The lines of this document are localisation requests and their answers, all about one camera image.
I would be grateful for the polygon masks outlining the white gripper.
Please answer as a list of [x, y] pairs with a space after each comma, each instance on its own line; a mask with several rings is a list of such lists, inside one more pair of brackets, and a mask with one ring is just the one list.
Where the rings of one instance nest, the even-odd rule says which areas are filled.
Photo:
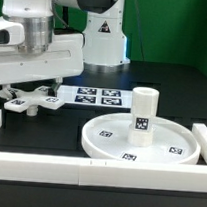
[[10, 84], [54, 79], [49, 89], [56, 94], [69, 76], [83, 72], [83, 36], [78, 33], [55, 35], [41, 54], [21, 54], [14, 47], [0, 47], [0, 85], [6, 99], [12, 99]]

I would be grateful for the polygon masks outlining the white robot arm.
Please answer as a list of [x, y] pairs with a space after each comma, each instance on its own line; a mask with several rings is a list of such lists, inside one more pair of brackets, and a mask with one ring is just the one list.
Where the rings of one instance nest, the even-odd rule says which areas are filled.
[[[0, 95], [21, 97], [14, 83], [62, 80], [91, 67], [128, 62], [122, 31], [125, 0], [3, 0], [0, 15]], [[56, 7], [88, 13], [85, 30], [55, 27]]]

